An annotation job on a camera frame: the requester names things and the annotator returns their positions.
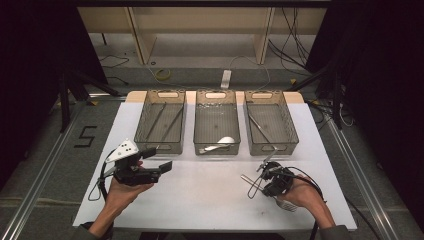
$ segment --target hand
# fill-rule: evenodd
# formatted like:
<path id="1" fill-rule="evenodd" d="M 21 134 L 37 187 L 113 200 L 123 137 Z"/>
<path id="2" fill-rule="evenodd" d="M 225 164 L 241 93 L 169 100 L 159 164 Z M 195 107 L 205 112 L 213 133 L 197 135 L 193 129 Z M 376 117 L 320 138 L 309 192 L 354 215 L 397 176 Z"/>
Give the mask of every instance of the hand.
<path id="1" fill-rule="evenodd" d="M 136 186 L 120 184 L 115 178 L 110 183 L 104 208 L 115 211 L 118 215 L 132 203 L 137 196 L 153 187 L 153 183 Z"/>
<path id="2" fill-rule="evenodd" d="M 141 164 L 143 164 L 143 162 L 139 161 L 138 165 L 140 167 Z M 115 218 L 118 217 L 140 193 L 150 189 L 151 187 L 153 187 L 153 183 L 128 186 L 120 184 L 115 178 L 113 178 L 110 183 L 105 206 L 88 231 L 97 238 L 103 236 Z"/>
<path id="3" fill-rule="evenodd" d="M 302 175 L 298 175 L 298 177 L 311 180 Z M 307 182 L 294 178 L 290 190 L 277 196 L 277 198 L 279 200 L 287 200 L 296 206 L 308 209 L 321 229 L 336 226 L 330 209 L 328 209 L 317 190 Z"/>

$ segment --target small white object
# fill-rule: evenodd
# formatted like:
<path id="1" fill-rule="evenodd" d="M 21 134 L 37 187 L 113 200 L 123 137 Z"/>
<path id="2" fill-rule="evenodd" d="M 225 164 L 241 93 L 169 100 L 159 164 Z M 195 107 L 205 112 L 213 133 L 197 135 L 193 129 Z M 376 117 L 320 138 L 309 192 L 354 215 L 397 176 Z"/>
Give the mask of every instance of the small white object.
<path id="1" fill-rule="evenodd" d="M 106 163 L 118 161 L 122 158 L 132 156 L 138 152 L 138 148 L 130 141 L 128 138 L 125 139 L 119 146 L 115 149 L 115 151 L 106 158 Z"/>
<path id="2" fill-rule="evenodd" d="M 231 145 L 231 143 L 234 143 L 234 138 L 232 137 L 223 137 L 218 141 L 218 145 L 214 145 L 214 146 L 209 146 L 209 147 L 205 147 L 202 149 L 199 149 L 199 153 L 200 154 L 204 154 L 206 152 L 215 150 L 217 148 L 221 148 L 221 147 L 228 147 L 229 145 Z"/>
<path id="3" fill-rule="evenodd" d="M 224 74 L 222 75 L 221 88 L 228 89 L 230 86 L 231 79 L 231 70 L 224 70 Z"/>

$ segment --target black device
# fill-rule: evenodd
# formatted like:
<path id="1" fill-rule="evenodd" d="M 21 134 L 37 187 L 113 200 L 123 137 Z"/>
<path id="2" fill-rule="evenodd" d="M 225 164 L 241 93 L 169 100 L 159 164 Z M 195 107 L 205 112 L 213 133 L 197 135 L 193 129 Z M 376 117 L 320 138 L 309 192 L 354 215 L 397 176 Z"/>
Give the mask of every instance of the black device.
<path id="1" fill-rule="evenodd" d="M 267 162 L 262 168 L 260 177 L 271 180 L 262 190 L 265 196 L 274 197 L 290 190 L 295 175 L 288 168 L 283 168 L 278 162 Z"/>
<path id="2" fill-rule="evenodd" d="M 143 168 L 138 166 L 140 158 L 145 159 L 154 155 L 156 155 L 156 148 L 149 148 L 115 161 L 114 177 L 119 183 L 129 186 L 157 183 L 163 173 L 171 171 L 172 161 L 164 163 L 158 168 Z"/>

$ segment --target wire mesh basket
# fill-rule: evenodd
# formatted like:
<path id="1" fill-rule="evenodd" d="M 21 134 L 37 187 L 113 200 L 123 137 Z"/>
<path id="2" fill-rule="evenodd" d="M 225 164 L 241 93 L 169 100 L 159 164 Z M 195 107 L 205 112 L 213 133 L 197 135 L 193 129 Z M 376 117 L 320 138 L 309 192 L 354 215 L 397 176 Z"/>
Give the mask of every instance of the wire mesh basket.
<path id="1" fill-rule="evenodd" d="M 282 91 L 245 91 L 250 155 L 291 155 L 299 143 Z"/>
<path id="2" fill-rule="evenodd" d="M 195 111 L 196 155 L 237 155 L 240 130 L 235 92 L 198 90 Z"/>
<path id="3" fill-rule="evenodd" d="M 141 150 L 156 148 L 157 154 L 181 154 L 185 122 L 184 90 L 149 90 L 134 142 Z"/>

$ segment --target floor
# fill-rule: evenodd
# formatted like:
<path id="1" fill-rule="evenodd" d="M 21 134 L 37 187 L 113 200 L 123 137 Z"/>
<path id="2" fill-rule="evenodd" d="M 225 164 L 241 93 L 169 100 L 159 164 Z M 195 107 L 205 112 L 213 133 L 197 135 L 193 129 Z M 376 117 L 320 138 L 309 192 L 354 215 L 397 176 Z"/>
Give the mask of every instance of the floor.
<path id="1" fill-rule="evenodd" d="M 107 34 L 107 45 L 104 45 L 100 34 L 90 36 L 99 59 L 112 55 L 101 60 L 101 63 L 109 77 L 109 85 L 123 95 L 132 90 L 175 85 L 187 89 L 219 87 L 225 69 L 232 70 L 232 89 L 243 89 L 245 86 L 285 89 L 291 85 L 291 81 L 301 81 L 306 77 L 293 72 L 307 75 L 297 65 L 284 63 L 283 66 L 280 59 L 270 51 L 267 52 L 265 64 L 256 65 L 253 61 L 252 36 L 249 35 L 161 35 L 147 65 L 139 64 L 131 36 Z M 271 39 L 281 47 L 285 37 L 272 36 Z M 305 48 L 310 49 L 314 36 L 302 36 L 301 40 Z M 301 61 L 293 41 L 287 45 L 286 52 Z M 166 82 L 155 81 L 152 72 L 161 68 L 170 69 L 172 79 Z M 2 189 L 0 232 L 3 234 L 8 224 L 16 219 L 22 223 L 17 230 L 18 239 L 69 238 L 75 230 L 72 227 L 73 218 L 78 212 L 114 116 L 120 103 L 125 100 L 125 97 L 103 96 L 105 94 L 102 91 L 86 87 L 96 97 L 86 103 L 72 101 L 70 96 L 74 121 L 66 134 L 59 133 L 61 111 L 59 104 L 56 104 L 28 150 L 28 158 L 20 163 Z M 300 91 L 305 100 L 315 100 L 315 88 L 316 83 Z M 351 233 L 352 238 L 377 239 L 372 232 L 375 230 L 381 239 L 424 239 L 423 232 L 397 195 L 384 170 L 379 167 L 361 132 L 360 124 L 354 122 L 348 126 L 352 119 L 346 117 L 343 130 L 339 131 L 321 111 L 311 107 L 311 113 L 339 184 L 347 199 L 353 203 L 350 205 L 351 212 L 358 229 Z M 89 143 L 87 139 L 80 138 L 84 129 L 86 136 L 95 138 L 89 147 L 75 147 Z M 340 147 L 347 145 L 350 147 L 348 151 Z M 22 210 L 26 201 L 33 205 Z M 308 239 L 309 234 L 281 233 L 285 239 Z M 138 239 L 138 236 L 138 232 L 118 230 L 113 239 Z"/>

